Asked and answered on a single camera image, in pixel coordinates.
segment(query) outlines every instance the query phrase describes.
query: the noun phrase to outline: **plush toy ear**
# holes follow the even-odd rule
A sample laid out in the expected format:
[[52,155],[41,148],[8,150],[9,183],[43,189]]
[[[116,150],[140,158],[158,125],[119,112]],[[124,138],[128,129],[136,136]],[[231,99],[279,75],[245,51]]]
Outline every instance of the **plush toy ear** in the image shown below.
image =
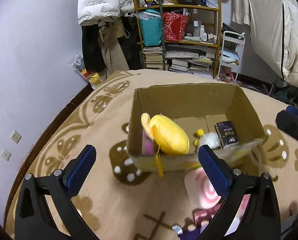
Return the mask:
[[143,113],[141,115],[141,125],[142,128],[144,129],[146,135],[148,136],[148,138],[150,140],[153,141],[153,133],[151,131],[151,128],[149,127],[149,123],[150,123],[150,115],[148,113]]

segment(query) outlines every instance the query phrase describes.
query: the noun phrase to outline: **red bag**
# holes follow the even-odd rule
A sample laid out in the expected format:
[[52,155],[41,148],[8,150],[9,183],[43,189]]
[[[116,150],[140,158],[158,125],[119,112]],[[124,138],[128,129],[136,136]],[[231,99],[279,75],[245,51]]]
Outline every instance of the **red bag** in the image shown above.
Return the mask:
[[185,36],[185,29],[188,24],[190,16],[174,13],[164,12],[164,37],[167,41],[181,41]]

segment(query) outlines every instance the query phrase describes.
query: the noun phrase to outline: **electrical socket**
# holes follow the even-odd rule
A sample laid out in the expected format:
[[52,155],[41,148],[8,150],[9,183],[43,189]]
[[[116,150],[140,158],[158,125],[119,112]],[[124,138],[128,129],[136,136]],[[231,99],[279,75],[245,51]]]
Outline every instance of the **electrical socket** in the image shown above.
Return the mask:
[[20,139],[22,138],[22,136],[16,130],[10,137],[15,143],[19,143]]
[[6,161],[9,161],[9,158],[11,157],[11,153],[5,149],[1,153],[1,157],[3,157]]

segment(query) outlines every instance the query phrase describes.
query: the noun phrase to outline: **wooden shelf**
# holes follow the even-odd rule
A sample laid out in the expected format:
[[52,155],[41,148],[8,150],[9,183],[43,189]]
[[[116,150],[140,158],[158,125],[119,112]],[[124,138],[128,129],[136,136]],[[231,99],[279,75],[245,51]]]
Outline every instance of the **wooden shelf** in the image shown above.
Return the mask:
[[199,41],[166,41],[167,43],[182,43],[182,44],[195,44],[195,45],[203,45],[203,46],[208,46],[208,47],[213,47],[217,48],[219,46],[218,43],[216,44],[211,44],[211,43],[206,43],[206,42],[199,42]]
[[[199,6],[199,5],[185,5],[185,4],[165,4],[162,5],[163,8],[192,8],[192,9],[200,9],[200,10],[209,10],[209,11],[219,11],[219,8],[212,8],[206,6]],[[153,9],[159,8],[159,5],[153,5],[150,7],[138,7],[136,10],[145,10],[145,9]]]

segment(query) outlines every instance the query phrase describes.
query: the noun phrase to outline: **yellow pom-pom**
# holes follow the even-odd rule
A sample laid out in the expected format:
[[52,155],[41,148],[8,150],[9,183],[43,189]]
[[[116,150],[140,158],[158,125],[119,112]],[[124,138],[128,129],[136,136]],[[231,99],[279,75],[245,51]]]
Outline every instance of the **yellow pom-pom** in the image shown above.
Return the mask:
[[197,131],[197,135],[199,136],[199,137],[201,137],[202,135],[204,135],[204,131],[202,130],[202,129],[198,129],[198,131]]

